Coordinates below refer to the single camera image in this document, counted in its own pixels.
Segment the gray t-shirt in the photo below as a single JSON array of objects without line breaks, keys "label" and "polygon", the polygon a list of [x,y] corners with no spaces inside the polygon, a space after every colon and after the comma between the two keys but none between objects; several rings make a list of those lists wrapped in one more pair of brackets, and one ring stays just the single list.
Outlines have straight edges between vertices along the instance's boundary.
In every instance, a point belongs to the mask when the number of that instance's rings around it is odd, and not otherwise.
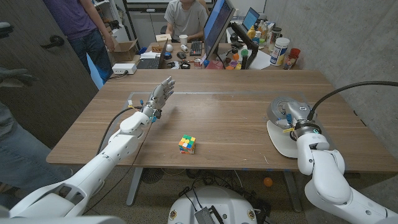
[{"label": "gray t-shirt", "polygon": [[180,40],[180,35],[197,34],[201,28],[205,27],[207,12],[196,0],[187,11],[182,9],[180,0],[172,0],[167,6],[164,18],[167,22],[174,25],[172,38]]}]

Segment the jeans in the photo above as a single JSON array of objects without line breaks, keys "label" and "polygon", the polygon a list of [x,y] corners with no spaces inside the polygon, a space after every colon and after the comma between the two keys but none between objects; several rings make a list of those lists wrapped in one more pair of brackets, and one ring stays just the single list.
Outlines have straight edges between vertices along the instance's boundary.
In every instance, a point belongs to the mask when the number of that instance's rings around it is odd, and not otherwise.
[{"label": "jeans", "polygon": [[98,73],[102,78],[103,83],[105,84],[113,71],[100,31],[95,29],[84,37],[69,40],[69,43],[89,74],[91,72],[88,66],[86,54],[90,56],[95,67],[98,69]]},{"label": "jeans", "polygon": [[68,167],[45,160],[50,151],[18,124],[0,140],[0,182],[31,192],[69,178]]}]

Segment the person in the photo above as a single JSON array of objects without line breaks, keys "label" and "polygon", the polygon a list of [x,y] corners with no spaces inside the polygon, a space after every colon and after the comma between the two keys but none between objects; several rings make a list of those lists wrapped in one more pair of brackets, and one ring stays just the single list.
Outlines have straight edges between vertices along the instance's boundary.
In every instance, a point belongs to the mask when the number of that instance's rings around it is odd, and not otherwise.
[{"label": "person", "polygon": [[206,9],[207,16],[210,16],[210,11],[207,8],[206,1],[205,0],[198,0],[198,2]]},{"label": "person", "polygon": [[112,52],[114,43],[91,0],[43,0],[43,2],[87,72],[90,74],[86,54],[90,56],[105,83],[113,73],[105,45]]},{"label": "person", "polygon": [[166,34],[176,41],[180,40],[182,34],[188,36],[189,42],[202,39],[207,17],[205,7],[197,0],[172,0],[164,16],[167,21]]},{"label": "person", "polygon": [[[26,69],[0,68],[0,87],[30,86],[37,79]],[[72,176],[67,166],[46,161],[51,150],[26,131],[0,102],[0,182],[27,192]]]}]

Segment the orange ball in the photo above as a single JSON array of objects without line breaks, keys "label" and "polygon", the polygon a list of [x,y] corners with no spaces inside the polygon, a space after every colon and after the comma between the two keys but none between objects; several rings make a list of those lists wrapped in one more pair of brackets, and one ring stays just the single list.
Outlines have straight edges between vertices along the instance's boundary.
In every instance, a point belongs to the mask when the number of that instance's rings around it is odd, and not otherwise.
[{"label": "orange ball", "polygon": [[267,187],[272,186],[272,179],[269,178],[269,177],[264,178],[263,182],[264,182],[264,185],[267,186]]}]

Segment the laptop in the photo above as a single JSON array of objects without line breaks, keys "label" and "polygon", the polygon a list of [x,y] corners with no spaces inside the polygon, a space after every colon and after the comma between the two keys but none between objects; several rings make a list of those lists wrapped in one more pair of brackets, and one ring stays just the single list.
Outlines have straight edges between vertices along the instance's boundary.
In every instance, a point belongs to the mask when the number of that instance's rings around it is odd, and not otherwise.
[{"label": "laptop", "polygon": [[140,59],[137,69],[161,69],[164,61],[164,54],[166,53],[167,41],[164,43],[160,57]]},{"label": "laptop", "polygon": [[[256,23],[256,21],[259,17],[260,17],[260,14],[258,14],[252,7],[250,7],[250,9],[248,10],[248,13],[246,14],[246,17],[243,20],[243,23],[238,24],[238,26],[240,26],[243,31],[247,32],[247,31],[249,31],[251,26],[253,26]],[[234,31],[230,27],[228,28],[228,32],[230,34],[234,33]]]}]

